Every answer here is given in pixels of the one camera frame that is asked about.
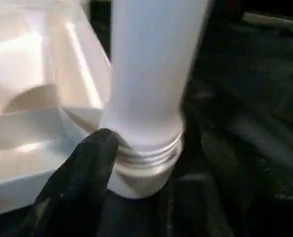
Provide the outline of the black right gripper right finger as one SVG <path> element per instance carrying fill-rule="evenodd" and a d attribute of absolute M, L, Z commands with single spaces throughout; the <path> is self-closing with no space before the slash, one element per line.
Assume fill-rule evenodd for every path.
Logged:
<path fill-rule="evenodd" d="M 271 162 L 228 134 L 204 133 L 204 156 L 240 237 L 293 237 L 293 187 Z"/>

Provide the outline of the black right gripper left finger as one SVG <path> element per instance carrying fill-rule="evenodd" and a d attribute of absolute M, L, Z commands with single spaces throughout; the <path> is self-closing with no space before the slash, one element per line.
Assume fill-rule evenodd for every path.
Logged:
<path fill-rule="evenodd" d="M 119 140 L 106 128 L 84 138 L 50 176 L 19 227 L 21 237 L 94 237 Z"/>

